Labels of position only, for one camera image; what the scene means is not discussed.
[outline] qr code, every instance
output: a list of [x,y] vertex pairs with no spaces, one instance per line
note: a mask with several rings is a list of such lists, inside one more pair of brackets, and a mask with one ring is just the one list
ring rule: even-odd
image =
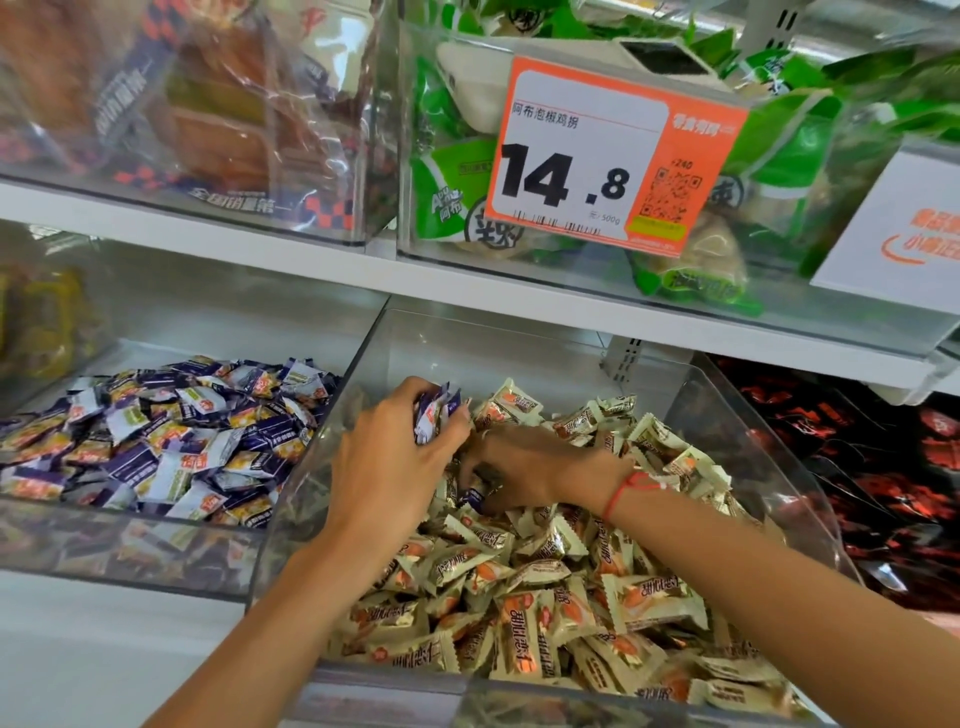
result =
[[680,223],[686,216],[690,192],[700,189],[704,178],[679,169],[661,167],[654,176],[650,192],[643,200],[640,214],[655,220]]

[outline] red string bracelet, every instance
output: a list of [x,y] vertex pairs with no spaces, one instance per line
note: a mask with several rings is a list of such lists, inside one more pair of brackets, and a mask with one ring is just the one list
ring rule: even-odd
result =
[[613,513],[613,508],[616,507],[616,502],[620,500],[620,496],[622,496],[624,491],[628,489],[632,491],[662,491],[666,490],[666,486],[663,485],[663,483],[656,482],[650,477],[650,475],[644,473],[643,471],[633,471],[630,475],[624,478],[622,483],[620,483],[620,486],[611,496],[610,502],[607,503],[607,507],[604,508],[604,521],[610,520],[610,516]]

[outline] barcode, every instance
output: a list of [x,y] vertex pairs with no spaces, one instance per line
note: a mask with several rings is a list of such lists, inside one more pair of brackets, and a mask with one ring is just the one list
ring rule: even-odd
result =
[[599,228],[590,228],[586,225],[580,225],[579,223],[567,223],[564,225],[564,230],[567,232],[585,232],[588,235],[599,235]]
[[548,228],[563,228],[563,230],[567,232],[585,232],[588,235],[600,234],[599,228],[590,228],[586,225],[580,225],[579,223],[564,223],[561,225],[560,221],[555,217],[547,217],[546,215],[528,217],[521,209],[514,210],[514,218],[520,222],[543,225]]
[[535,217],[527,217],[524,214],[523,210],[517,209],[514,210],[514,217],[517,220],[522,220],[525,223],[534,223],[535,225],[545,225],[548,228],[556,228],[559,225],[559,221],[555,217],[547,217],[546,215],[536,215]]

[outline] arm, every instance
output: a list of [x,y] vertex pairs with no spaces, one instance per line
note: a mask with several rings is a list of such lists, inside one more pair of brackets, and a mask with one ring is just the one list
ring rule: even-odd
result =
[[[604,513],[633,464],[580,450],[538,427],[471,440],[462,482],[481,462],[504,474],[485,510],[568,502]],[[845,726],[956,723],[960,642],[836,571],[672,491],[627,491],[612,523],[735,624]]]
[[411,377],[360,415],[333,460],[324,530],[144,728],[275,728],[334,625],[417,529],[467,438],[461,407],[433,442],[414,444],[414,402],[431,389]]

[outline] white sign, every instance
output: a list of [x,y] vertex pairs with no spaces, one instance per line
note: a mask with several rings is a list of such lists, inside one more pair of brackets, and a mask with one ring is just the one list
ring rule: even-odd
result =
[[525,71],[505,119],[493,207],[517,221],[626,240],[669,116],[663,101]]
[[960,316],[960,165],[898,151],[811,283]]

